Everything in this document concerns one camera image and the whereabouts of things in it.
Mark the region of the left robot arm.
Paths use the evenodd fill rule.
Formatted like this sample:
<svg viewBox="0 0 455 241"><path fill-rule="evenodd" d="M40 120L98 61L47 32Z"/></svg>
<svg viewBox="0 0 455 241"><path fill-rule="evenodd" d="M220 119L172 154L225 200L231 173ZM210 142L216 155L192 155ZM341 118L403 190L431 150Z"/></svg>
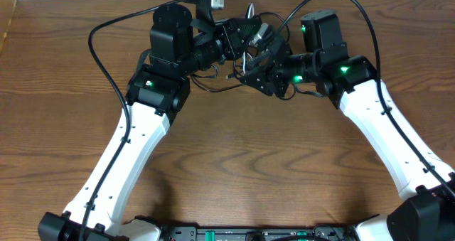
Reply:
<svg viewBox="0 0 455 241"><path fill-rule="evenodd" d="M190 94L190 79L224 60L237 60L259 32L257 18L215 21L212 4L173 0L150 9L151 47L138 60L122 115L90 177L61 215L46 213L41 240L158 240L161 229L122 218L131 192L152 151L166 136Z"/></svg>

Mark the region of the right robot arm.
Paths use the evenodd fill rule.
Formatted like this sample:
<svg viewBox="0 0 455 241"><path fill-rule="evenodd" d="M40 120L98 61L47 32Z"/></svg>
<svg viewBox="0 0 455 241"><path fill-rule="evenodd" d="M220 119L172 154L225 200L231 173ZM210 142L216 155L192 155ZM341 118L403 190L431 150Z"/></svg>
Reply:
<svg viewBox="0 0 455 241"><path fill-rule="evenodd" d="M453 240L454 170L419 137L393 102L378 72L361 55L349 56L337 15L323 10L301 18L306 52L293 54L286 41L262 24L253 44L258 55L241 83L283 97L290 85L314 83L372 145L396 186L401 205L386 216L355 225L357 240Z"/></svg>

